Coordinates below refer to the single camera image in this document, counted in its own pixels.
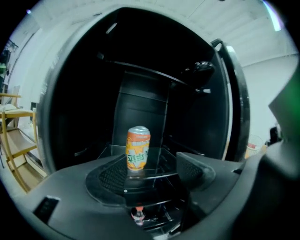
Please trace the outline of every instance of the silver can lid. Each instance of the silver can lid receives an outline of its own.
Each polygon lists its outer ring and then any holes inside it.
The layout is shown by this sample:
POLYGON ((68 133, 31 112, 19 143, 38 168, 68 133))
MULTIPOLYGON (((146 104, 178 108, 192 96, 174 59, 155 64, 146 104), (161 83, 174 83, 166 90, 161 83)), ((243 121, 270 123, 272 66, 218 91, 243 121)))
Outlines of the silver can lid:
POLYGON ((130 133, 140 134, 140 135, 149 135, 150 131, 144 126, 132 127, 128 130, 130 133))

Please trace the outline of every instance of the black curved panel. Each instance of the black curved panel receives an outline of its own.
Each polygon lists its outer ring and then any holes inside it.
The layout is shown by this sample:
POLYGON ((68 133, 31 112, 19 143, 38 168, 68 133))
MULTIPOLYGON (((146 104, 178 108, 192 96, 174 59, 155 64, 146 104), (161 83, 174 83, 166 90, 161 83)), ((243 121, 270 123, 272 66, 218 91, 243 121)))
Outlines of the black curved panel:
POLYGON ((244 159, 250 131, 250 103, 246 79, 234 49, 220 39, 212 42, 223 58, 232 91, 232 130, 225 160, 244 159))
POLYGON ((193 163, 207 166, 208 174, 199 179, 203 184, 190 189, 191 200, 199 206, 205 214, 210 214, 227 197, 232 190, 239 174, 234 170, 242 169, 242 163, 220 161, 197 154, 178 153, 181 158, 189 158, 193 163))
MULTIPOLYGON (((131 86, 134 94, 132 91, 121 92, 126 83, 123 79, 126 68, 115 67, 109 61, 139 65, 182 82, 182 71, 195 62, 211 60, 220 68, 214 49, 190 29, 166 16, 128 7, 112 9, 84 25, 66 42, 58 59, 47 76, 46 90, 38 109, 43 149, 51 173, 96 159, 110 143, 124 145, 127 130, 135 125, 148 127, 152 135, 150 146, 161 147, 168 86, 172 80, 161 81, 159 78, 160 82, 143 83, 140 89, 138 87, 141 85, 137 85, 136 89, 131 86), (138 96, 139 91, 145 96, 138 96), (62 102, 66 101, 74 102, 62 108, 62 102), (91 119, 90 113, 98 116, 91 119)), ((220 71, 216 71, 214 79, 222 82, 224 76, 220 71)), ((219 114, 215 119, 222 121, 209 128, 203 124, 202 130, 207 129, 205 133, 215 131, 210 141, 203 141, 207 144, 195 145, 187 141, 187 145, 195 150, 218 146, 218 149, 210 148, 210 156, 221 158, 227 136, 228 96, 224 95, 226 91, 222 90, 222 83, 218 87, 214 84, 216 80, 210 83, 214 88, 214 97, 210 100, 217 97, 220 100, 218 104, 205 106, 210 102, 206 100, 197 102, 197 105, 207 110, 204 114, 214 109, 211 117, 219 114)), ((192 124, 186 122, 188 118, 179 121, 176 128, 195 124, 199 128, 196 121, 204 123, 204 120, 199 115, 197 117, 192 124)), ((195 135, 199 136, 202 130, 195 132, 195 135)))
POLYGON ((260 158, 261 156, 257 155, 247 161, 232 190, 213 212, 174 239, 193 239, 195 236, 202 239, 209 236, 212 240, 231 239, 233 223, 251 194, 260 158))
POLYGON ((210 94, 195 96, 181 86, 170 89, 163 144, 177 151, 221 159, 229 126, 227 80, 218 53, 210 59, 215 71, 204 89, 210 94))

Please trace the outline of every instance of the white wall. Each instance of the white wall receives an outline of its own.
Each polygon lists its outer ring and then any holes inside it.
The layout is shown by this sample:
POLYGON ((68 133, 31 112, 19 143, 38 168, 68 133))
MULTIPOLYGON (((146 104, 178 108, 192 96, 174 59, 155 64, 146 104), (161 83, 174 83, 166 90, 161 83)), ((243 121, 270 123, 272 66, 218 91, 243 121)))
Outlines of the white wall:
POLYGON ((277 122, 268 105, 283 89, 298 63, 298 55, 276 58, 244 67, 250 99, 250 134, 263 142, 277 122))
MULTIPOLYGON (((24 47, 22 54, 11 72, 8 92, 19 86, 17 105, 30 109, 31 102, 39 102, 41 89, 49 67, 56 59, 58 51, 74 31, 83 24, 62 21, 52 29, 39 29, 24 47)), ((20 118, 19 123, 29 123, 29 118, 20 118)))
POLYGON ((16 27, 9 39, 19 46, 20 50, 26 43, 26 38, 37 32, 39 28, 40 26, 35 19, 31 15, 26 15, 16 27))

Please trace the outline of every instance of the orange can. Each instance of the orange can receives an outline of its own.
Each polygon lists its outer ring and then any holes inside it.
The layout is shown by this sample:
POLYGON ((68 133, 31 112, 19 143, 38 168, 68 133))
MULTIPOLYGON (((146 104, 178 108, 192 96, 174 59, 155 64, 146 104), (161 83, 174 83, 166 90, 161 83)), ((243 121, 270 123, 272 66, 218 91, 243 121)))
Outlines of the orange can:
POLYGON ((150 131, 143 126, 128 130, 126 141, 127 167, 132 171, 142 170, 147 164, 150 131))

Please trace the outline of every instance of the curved dome enclosure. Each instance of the curved dome enclosure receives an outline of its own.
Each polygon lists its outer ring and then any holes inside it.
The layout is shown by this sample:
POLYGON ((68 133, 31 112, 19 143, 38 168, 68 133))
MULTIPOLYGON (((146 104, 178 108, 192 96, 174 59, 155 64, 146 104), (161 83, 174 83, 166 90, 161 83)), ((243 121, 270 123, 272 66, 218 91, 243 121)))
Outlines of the curved dome enclosure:
POLYGON ((47 83, 39 110, 50 172, 125 146, 139 125, 151 148, 222 158, 229 96, 221 58, 166 16, 128 7, 98 16, 67 41, 47 83))

